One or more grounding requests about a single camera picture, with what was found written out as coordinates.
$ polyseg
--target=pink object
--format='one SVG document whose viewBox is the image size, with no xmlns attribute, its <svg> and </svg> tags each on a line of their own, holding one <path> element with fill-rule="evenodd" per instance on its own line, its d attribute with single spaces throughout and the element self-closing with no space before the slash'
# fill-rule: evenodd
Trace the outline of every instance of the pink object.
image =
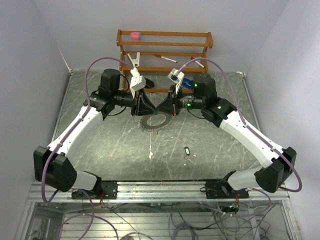
<svg viewBox="0 0 320 240">
<path fill-rule="evenodd" d="M 134 31 L 130 34 L 131 36 L 131 40 L 134 40 L 134 41 L 140 41 L 141 40 L 141 32 L 139 31 Z"/>
</svg>

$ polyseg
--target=marble floor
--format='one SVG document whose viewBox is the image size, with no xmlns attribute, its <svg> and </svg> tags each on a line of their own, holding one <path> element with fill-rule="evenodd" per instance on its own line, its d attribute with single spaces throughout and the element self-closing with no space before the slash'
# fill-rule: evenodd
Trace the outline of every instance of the marble floor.
<svg viewBox="0 0 320 240">
<path fill-rule="evenodd" d="M 100 84 L 102 71 L 92 71 L 88 77 L 89 91 Z M 220 73 L 210 72 L 216 81 L 219 97 L 232 103 L 230 88 Z M 166 74 L 147 73 L 144 76 L 155 87 L 168 88 L 172 82 Z M 228 73 L 242 112 L 257 125 L 245 83 L 238 73 Z M 84 71 L 73 72 L 55 133 L 57 138 L 78 114 L 85 101 Z M 157 106 L 166 93 L 147 93 Z M 116 106 L 113 113 L 121 108 Z M 200 110 L 192 110 L 201 117 Z M 196 180 L 222 178 L 232 170 L 247 170 L 259 165 L 255 157 L 234 137 L 204 119 L 198 119 L 183 109 L 165 128 L 145 132 L 140 127 L 140 116 L 132 117 L 127 108 L 122 114 L 108 116 L 80 146 L 73 165 L 103 180 Z M 185 147 L 191 155 L 185 159 Z"/>
</svg>

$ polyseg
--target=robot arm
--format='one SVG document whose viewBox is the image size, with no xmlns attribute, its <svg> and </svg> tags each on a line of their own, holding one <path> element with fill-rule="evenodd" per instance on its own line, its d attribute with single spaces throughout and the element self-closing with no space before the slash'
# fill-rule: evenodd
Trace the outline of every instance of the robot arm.
<svg viewBox="0 0 320 240">
<path fill-rule="evenodd" d="M 75 170 L 73 167 L 74 156 L 82 141 L 96 127 L 98 127 L 115 108 L 115 105 L 131 107 L 133 116 L 157 113 L 155 107 L 144 92 L 146 80 L 140 76 L 137 69 L 132 70 L 130 92 L 118 90 L 120 85 L 120 72 L 114 69 L 106 69 L 101 75 L 100 86 L 90 95 L 90 107 L 87 115 L 87 102 L 66 130 L 47 147 L 39 146 L 33 153 L 35 178 L 41 181 L 44 165 L 57 145 L 61 145 L 53 158 L 46 173 L 45 183 L 62 192 L 70 189 L 84 189 L 91 192 L 91 196 L 99 196 L 104 191 L 100 177 Z M 81 122 L 67 135 L 67 132 L 77 121 Z"/>
<path fill-rule="evenodd" d="M 260 163 L 259 167 L 245 171 L 232 171 L 221 180 L 225 182 L 224 188 L 228 192 L 261 187 L 267 192 L 274 193 L 292 173 L 290 167 L 274 150 L 283 154 L 292 165 L 295 164 L 296 151 L 291 147 L 284 149 L 274 143 L 247 120 L 244 125 L 236 107 L 228 100 L 217 97 L 215 80 L 209 74 L 196 75 L 192 84 L 193 94 L 182 93 L 180 89 L 177 92 L 178 84 L 171 86 L 167 99 L 156 109 L 173 115 L 178 115 L 182 108 L 200 109 L 206 120 L 231 134 L 257 158 Z M 273 148 L 266 146 L 248 127 L 269 142 Z"/>
<path fill-rule="evenodd" d="M 144 92 L 146 80 L 140 76 L 136 69 L 132 70 L 130 92 L 119 90 L 120 72 L 114 69 L 106 69 L 101 75 L 100 86 L 90 96 L 90 108 L 88 114 L 81 119 L 79 125 L 67 136 L 67 132 L 79 121 L 79 118 L 87 110 L 87 102 L 81 108 L 78 116 L 70 126 L 47 147 L 39 146 L 33 153 L 35 178 L 41 181 L 44 165 L 52 153 L 51 149 L 60 144 L 64 139 L 57 153 L 50 161 L 45 183 L 62 192 L 70 189 L 84 189 L 89 192 L 92 198 L 99 197 L 101 193 L 108 193 L 110 186 L 106 181 L 92 173 L 77 171 L 73 167 L 74 155 L 77 152 L 82 140 L 97 126 L 99 126 L 115 108 L 131 107 L 132 116 L 157 114 L 157 111 L 177 116 L 182 108 L 200 109 L 202 116 L 213 123 L 217 128 L 228 132 L 241 142 L 260 163 L 259 167 L 245 171 L 232 171 L 223 179 L 219 180 L 219 187 L 228 194 L 235 191 L 261 187 L 265 191 L 274 193 L 280 185 L 292 173 L 290 167 L 273 149 L 282 153 L 291 164 L 295 164 L 296 152 L 291 147 L 287 149 L 272 142 L 254 126 L 247 122 L 243 125 L 239 113 L 234 105 L 228 100 L 217 97 L 216 83 L 208 74 L 198 74 L 193 78 L 193 93 L 182 93 L 181 82 L 184 74 L 174 76 L 176 71 L 171 72 L 169 78 L 176 84 L 168 91 L 167 98 L 157 107 L 150 102 Z M 267 140 L 274 147 L 270 149 L 261 139 L 254 135 L 247 126 L 250 126 L 259 136 Z"/>
</svg>

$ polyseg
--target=blue object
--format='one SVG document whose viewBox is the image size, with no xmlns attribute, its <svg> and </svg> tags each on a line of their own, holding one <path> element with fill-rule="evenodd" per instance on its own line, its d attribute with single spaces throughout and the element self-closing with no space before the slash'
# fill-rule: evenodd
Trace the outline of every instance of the blue object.
<svg viewBox="0 0 320 240">
<path fill-rule="evenodd" d="M 186 89 L 192 89 L 192 80 L 184 78 L 182 80 L 182 86 L 184 86 Z"/>
</svg>

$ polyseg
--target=cable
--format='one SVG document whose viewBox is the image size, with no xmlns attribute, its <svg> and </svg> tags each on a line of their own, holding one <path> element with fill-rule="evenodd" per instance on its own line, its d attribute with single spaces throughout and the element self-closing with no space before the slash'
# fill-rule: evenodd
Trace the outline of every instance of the cable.
<svg viewBox="0 0 320 240">
<path fill-rule="evenodd" d="M 127 108 L 127 107 L 125 106 L 124 109 L 122 109 L 120 112 L 117 112 L 117 113 L 115 113 L 115 114 L 113 114 L 113 115 L 108 114 L 108 116 L 113 117 L 113 116 L 120 115 L 120 114 L 122 114 L 122 113 L 126 110 L 126 108 Z"/>
<path fill-rule="evenodd" d="M 113 209 L 107 207 L 107 209 L 109 209 L 111 212 L 113 212 L 115 215 L 117 215 L 119 218 L 121 218 L 123 221 L 125 221 L 127 224 L 130 225 L 130 227 L 135 230 L 135 233 L 138 235 L 138 238 L 141 240 L 139 232 L 134 228 L 134 226 L 132 226 L 128 221 L 126 221 L 122 216 L 120 216 L 118 213 L 116 213 Z"/>
<path fill-rule="evenodd" d="M 252 229 L 248 230 L 245 234 L 243 234 L 238 240 L 242 239 L 244 237 L 244 235 L 246 235 L 247 233 L 249 233 L 250 231 L 252 231 L 253 229 L 255 229 L 255 232 L 254 232 L 254 236 L 253 236 L 253 239 L 255 239 L 256 237 L 256 234 L 257 234 L 257 230 L 258 230 L 258 227 L 260 226 L 260 224 L 262 223 L 262 220 L 267 216 L 267 214 L 275 207 L 276 205 L 273 205 L 272 207 L 270 207 L 270 209 L 263 215 L 261 221 L 258 223 L 257 226 L 253 227 Z"/>
<path fill-rule="evenodd" d="M 264 221 L 264 220 L 257 220 L 257 222 L 259 222 L 259 221 L 261 221 L 261 222 L 264 222 L 264 223 L 266 223 L 266 224 L 268 224 L 269 226 L 268 226 L 268 228 L 266 229 L 266 230 L 264 230 L 262 227 L 260 227 L 263 231 L 264 231 L 264 235 L 266 236 L 267 235 L 267 232 L 269 231 L 269 228 L 271 227 L 271 224 L 270 223 L 268 223 L 267 221 Z"/>
<path fill-rule="evenodd" d="M 129 83 L 129 80 L 128 80 L 128 78 L 125 76 L 125 75 L 123 75 L 123 74 L 120 74 L 120 76 L 122 76 L 124 79 L 125 79 L 125 81 L 126 81 L 126 84 L 128 84 L 128 87 L 127 87 L 127 89 L 126 90 L 123 90 L 123 91 L 128 91 L 129 90 L 129 88 L 130 88 L 130 83 Z"/>
<path fill-rule="evenodd" d="M 83 113 L 83 115 L 78 119 L 78 121 L 76 121 L 75 124 L 70 127 L 69 131 L 63 136 L 63 138 L 61 139 L 60 143 L 58 143 L 56 145 L 56 147 L 53 149 L 53 151 L 51 152 L 51 154 L 47 158 L 47 160 L 46 160 L 46 162 L 44 164 L 44 167 L 43 167 L 42 177 L 41 177 L 41 196 L 42 196 L 43 202 L 46 203 L 46 204 L 50 203 L 52 201 L 52 199 L 54 199 L 55 195 L 58 192 L 58 190 L 56 190 L 52 194 L 52 196 L 49 198 L 49 200 L 47 200 L 47 198 L 46 198 L 46 175 L 47 175 L 47 170 L 48 170 L 49 163 L 50 163 L 51 159 L 53 158 L 53 156 L 56 154 L 56 152 L 59 150 L 59 148 L 64 144 L 65 140 L 69 137 L 69 135 L 75 130 L 75 128 L 79 125 L 79 123 L 81 123 L 81 121 L 86 117 L 86 115 L 90 111 L 90 95 L 89 95 L 89 89 L 88 89 L 88 83 L 87 83 L 88 74 L 89 74 L 89 71 L 90 71 L 91 67 L 96 62 L 98 62 L 100 60 L 104 60 L 104 59 L 111 59 L 111 60 L 118 61 L 118 62 L 128 66 L 129 68 L 133 69 L 132 66 L 130 66 L 125 61 L 122 61 L 120 59 L 117 59 L 115 57 L 110 57 L 110 56 L 100 57 L 100 58 L 94 60 L 92 63 L 90 63 L 89 67 L 86 69 L 85 74 L 84 74 L 84 91 L 85 91 L 85 95 L 86 95 L 87 108 L 86 108 L 85 112 Z"/>
<path fill-rule="evenodd" d="M 212 213 L 213 213 L 212 215 L 213 215 L 214 221 L 217 222 L 216 213 L 215 213 L 215 212 L 212 212 Z M 217 225 L 217 227 L 219 228 L 220 232 L 221 232 L 221 233 L 223 234 L 223 236 L 225 237 L 225 239 L 227 240 L 228 237 L 227 237 L 227 235 L 225 234 L 225 232 L 222 230 L 222 228 L 219 226 L 218 223 L 217 223 L 216 225 Z"/>
<path fill-rule="evenodd" d="M 142 235 L 142 236 L 145 236 L 146 238 L 148 238 L 148 239 L 150 239 L 150 240 L 154 240 L 151 236 L 149 236 L 149 235 L 147 235 L 147 234 L 144 234 L 144 233 L 142 233 L 142 232 L 139 232 L 139 231 L 137 231 L 137 232 L 134 232 L 134 231 L 133 231 L 133 232 L 130 232 L 130 233 L 124 235 L 120 240 L 125 240 L 125 237 L 130 236 L 130 235 L 133 235 L 133 234 L 138 234 L 138 236 L 139 236 L 139 235 Z"/>
<path fill-rule="evenodd" d="M 192 63 L 194 61 L 197 61 L 197 60 L 206 60 L 207 62 L 210 62 L 210 63 L 214 64 L 221 71 L 222 75 L 224 76 L 225 80 L 227 81 L 227 83 L 228 83 L 228 85 L 229 85 L 229 87 L 231 89 L 231 93 L 232 93 L 232 96 L 233 96 L 233 99 L 234 99 L 234 102 L 235 102 L 235 105 L 236 105 L 236 109 L 237 109 L 237 111 L 239 113 L 239 117 L 240 117 L 243 125 L 247 129 L 249 129 L 249 131 L 252 132 L 257 138 L 259 138 L 262 142 L 264 142 L 272 151 L 274 151 L 276 154 L 278 154 L 285 161 L 285 163 L 288 164 L 290 169 L 294 172 L 294 174 L 295 174 L 295 176 L 296 176 L 296 178 L 298 180 L 298 188 L 297 189 L 290 189 L 290 188 L 286 188 L 286 187 L 282 187 L 282 186 L 280 186 L 280 188 L 283 189 L 283 190 L 286 190 L 288 192 L 294 192 L 294 193 L 300 192 L 301 189 L 302 189 L 302 180 L 301 180 L 297 170 L 295 169 L 295 167 L 291 164 L 291 162 L 281 152 L 279 152 L 267 140 L 265 140 L 262 136 L 260 136 L 260 134 L 258 132 L 256 132 L 249 125 L 247 125 L 247 123 L 245 121 L 245 118 L 244 118 L 244 116 L 242 114 L 240 105 L 238 103 L 238 99 L 237 99 L 236 93 L 235 93 L 235 91 L 234 91 L 234 89 L 232 87 L 232 84 L 231 84 L 230 80 L 229 80 L 229 77 L 226 74 L 226 72 L 217 63 L 215 63 L 213 60 L 208 59 L 206 57 L 197 57 L 197 58 L 191 59 L 190 61 L 188 61 L 187 63 L 182 65 L 182 67 L 180 67 L 179 70 L 175 73 L 175 76 L 177 76 L 187 65 L 189 65 L 190 63 Z"/>
<path fill-rule="evenodd" d="M 187 222 L 183 219 L 183 217 L 182 217 L 181 214 L 180 214 L 180 216 L 182 217 L 183 222 L 180 223 L 178 226 L 175 226 L 175 224 L 174 224 L 174 222 L 173 222 L 173 219 L 172 219 L 172 217 L 173 217 L 173 205 L 174 205 L 174 204 L 171 205 L 171 213 L 170 213 L 169 218 L 168 218 L 168 232 L 169 232 L 170 238 L 171 238 L 172 240 L 175 240 L 176 237 L 177 237 L 177 235 L 178 235 L 178 233 L 179 233 L 181 230 L 189 230 L 190 233 L 191 233 L 192 240 L 196 240 L 196 239 L 199 240 L 198 234 L 195 232 L 195 228 L 194 228 L 192 225 L 190 225 L 189 223 L 187 223 Z M 172 221 L 173 226 L 175 226 L 175 229 L 174 229 L 174 231 L 173 231 L 173 236 L 171 235 L 171 231 L 170 231 L 170 219 L 171 219 L 171 221 Z"/>
<path fill-rule="evenodd" d="M 192 116 L 196 117 L 197 119 L 205 119 L 204 117 L 199 117 L 199 116 L 194 115 L 192 112 L 190 112 L 189 109 L 187 109 L 187 112 L 190 113 Z"/>
<path fill-rule="evenodd" d="M 122 206 L 124 206 L 124 205 L 127 205 L 128 203 L 123 203 L 123 204 L 121 204 L 120 206 L 117 206 L 117 207 L 110 207 L 110 209 L 112 209 L 112 210 L 116 210 L 116 209 L 118 209 L 118 208 L 121 208 Z"/>
<path fill-rule="evenodd" d="M 31 233 L 31 234 L 28 236 L 28 238 L 31 237 L 32 235 L 35 235 L 37 232 L 38 232 L 38 231 L 35 230 L 33 233 Z"/>
<path fill-rule="evenodd" d="M 174 204 L 171 205 L 171 212 L 173 213 L 173 206 Z M 181 219 L 186 223 L 185 219 L 182 217 L 180 211 L 178 210 L 177 206 L 176 206 L 176 211 L 179 213 Z M 170 216 L 170 219 L 171 219 L 171 222 L 172 222 L 172 225 L 177 228 L 177 226 L 175 225 L 174 223 L 174 220 L 173 220 L 173 215 L 171 214 Z M 211 223 L 209 224 L 208 226 L 205 226 L 205 227 L 197 227 L 197 226 L 193 226 L 192 228 L 196 231 L 202 231 L 202 230 L 206 230 L 206 229 L 215 229 L 215 227 L 212 227 L 213 225 L 216 225 L 217 223 L 221 223 L 221 221 L 218 221 L 218 222 L 214 222 L 214 223 Z"/>
<path fill-rule="evenodd" d="M 265 211 L 267 211 L 270 207 L 271 207 L 271 198 L 268 194 L 266 194 L 264 191 L 260 190 L 260 189 L 257 189 L 257 188 L 252 188 L 252 190 L 255 190 L 257 192 L 260 192 L 262 193 L 263 195 L 265 195 L 267 198 L 268 198 L 268 205 L 265 207 L 265 209 L 261 210 L 261 211 L 258 211 L 256 213 L 252 213 L 252 214 L 230 214 L 230 213 L 226 213 L 226 212 L 223 212 L 221 211 L 220 209 L 216 209 L 216 208 L 213 208 L 209 205 L 206 205 L 206 204 L 202 204 L 202 203 L 197 203 L 199 204 L 200 206 L 204 207 L 204 208 L 207 208 L 209 210 L 212 210 L 212 211 L 215 211 L 215 212 L 218 212 L 218 213 L 221 213 L 223 215 L 227 215 L 227 216 L 230 216 L 230 217 L 235 217 L 235 218 L 248 218 L 248 217 L 254 217 L 254 216 L 257 216 L 259 214 L 263 214 Z"/>
<path fill-rule="evenodd" d="M 80 217 L 80 216 L 88 216 L 88 217 L 91 217 L 90 223 L 89 223 L 88 227 L 86 228 L 86 230 L 84 231 L 84 233 L 81 235 L 81 237 L 80 237 L 78 240 L 83 239 L 83 238 L 85 237 L 85 235 L 88 233 L 88 231 L 89 231 L 89 229 L 90 229 L 90 227 L 91 227 L 91 225 L 92 225 L 92 223 L 93 223 L 93 221 L 94 221 L 94 218 L 100 219 L 100 220 L 102 220 L 102 221 L 105 221 L 107 224 L 109 224 L 109 225 L 113 228 L 113 230 L 114 230 L 114 232 L 115 232 L 116 239 L 119 240 L 118 232 L 117 232 L 115 226 L 113 226 L 112 223 L 109 222 L 108 220 L 106 220 L 106 219 L 104 219 L 104 218 L 102 218 L 102 217 L 99 217 L 99 216 L 95 216 L 95 206 L 94 206 L 94 203 L 92 202 L 90 196 L 88 195 L 88 193 L 87 193 L 85 190 L 82 190 L 82 189 L 79 189 L 79 192 L 83 193 L 83 194 L 89 199 L 90 205 L 91 205 L 91 208 L 92 208 L 92 214 L 80 213 L 80 214 L 76 214 L 76 215 L 73 215 L 73 216 L 71 216 L 71 217 L 68 217 L 68 218 L 60 225 L 60 227 L 58 228 L 58 231 L 56 232 L 56 239 L 57 239 L 57 240 L 60 240 L 62 228 L 63 228 L 63 226 L 64 226 L 67 222 L 69 222 L 69 220 L 74 219 L 74 218 L 77 218 L 77 217 Z"/>
</svg>

